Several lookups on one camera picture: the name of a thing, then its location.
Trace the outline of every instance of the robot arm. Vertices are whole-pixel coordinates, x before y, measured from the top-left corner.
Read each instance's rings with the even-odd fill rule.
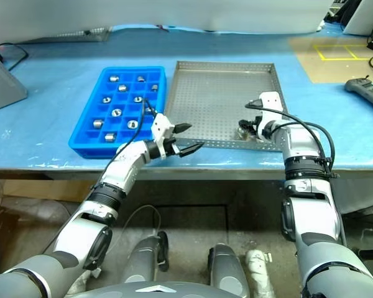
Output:
[[[302,297],[373,297],[373,276],[351,250],[338,243],[342,221],[326,169],[329,160],[321,156],[306,128],[299,124],[283,126],[289,121],[265,111],[282,112],[277,92],[262,93],[258,107],[264,111],[251,131],[256,131],[262,142],[274,142],[282,148],[287,195],[282,202],[282,233],[297,248]]]
[[[155,158],[183,157],[203,145],[177,148],[173,133],[183,132],[190,126],[173,125],[166,116],[157,114],[152,126],[154,140],[133,142],[118,150],[59,233],[53,252],[33,256],[0,274],[0,298],[62,298],[85,270],[100,266],[111,242],[111,227],[117,212],[139,169]]]

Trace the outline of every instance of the perforated metal tray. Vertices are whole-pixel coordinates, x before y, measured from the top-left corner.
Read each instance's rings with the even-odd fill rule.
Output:
[[[205,141],[206,147],[280,151],[237,133],[239,120],[261,115],[244,106],[264,91],[277,91],[287,111],[273,63],[178,61],[165,114],[172,123],[193,126],[177,135],[177,144]]]

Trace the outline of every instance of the floor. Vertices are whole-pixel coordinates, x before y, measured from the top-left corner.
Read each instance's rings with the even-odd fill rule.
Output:
[[[295,247],[283,239],[279,229],[282,199],[281,181],[139,181],[121,207],[114,239],[136,208],[152,204],[161,214],[161,229],[168,233],[170,243],[170,269],[159,272],[158,280],[207,283],[208,250],[223,242],[242,261],[253,248],[270,252],[273,262],[267,269],[278,297],[299,297]],[[3,271],[40,253],[78,204],[10,197],[2,205],[21,215],[1,263]],[[365,222],[346,219],[351,247],[373,248],[373,225],[368,222],[367,217]],[[156,224],[150,209],[137,213],[107,255],[99,278],[88,281],[88,289],[117,283],[128,254]],[[373,272],[373,261],[369,265]]]

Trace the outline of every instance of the blue plastic tray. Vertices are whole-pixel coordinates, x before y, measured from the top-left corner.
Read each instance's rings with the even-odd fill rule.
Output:
[[[119,81],[110,82],[111,76],[118,76]],[[139,76],[145,81],[138,82]],[[122,84],[127,86],[127,91],[118,90]],[[155,84],[158,86],[156,92],[152,91]],[[84,158],[111,158],[119,145],[128,142],[136,132],[135,129],[129,129],[127,123],[130,120],[141,122],[142,103],[134,102],[134,98],[147,98],[152,108],[163,112],[165,95],[166,75],[161,66],[105,68],[69,139],[70,148]],[[105,97],[110,97],[111,102],[103,103]],[[122,110],[121,116],[113,117],[111,114],[114,109]],[[103,126],[95,129],[94,120],[103,120]],[[152,139],[150,127],[153,120],[152,114],[146,112],[136,140]],[[107,133],[115,133],[115,141],[106,142],[104,137]]]

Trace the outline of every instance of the tabletop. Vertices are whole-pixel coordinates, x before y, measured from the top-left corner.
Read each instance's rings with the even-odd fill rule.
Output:
[[[103,169],[107,160],[84,159],[68,146],[102,69],[163,66],[169,92],[179,60],[274,63],[289,113],[324,126],[332,135],[334,169],[373,170],[373,107],[347,93],[343,84],[313,84],[288,42],[291,36],[139,28],[117,30],[107,42],[24,45],[30,57],[12,74],[29,96],[0,109],[0,170]],[[335,25],[309,36],[343,37]],[[240,173],[249,177],[282,171],[283,161],[280,152],[202,148],[145,168],[151,174],[189,173],[189,179],[197,173],[210,178],[211,172],[225,171],[237,179]]]

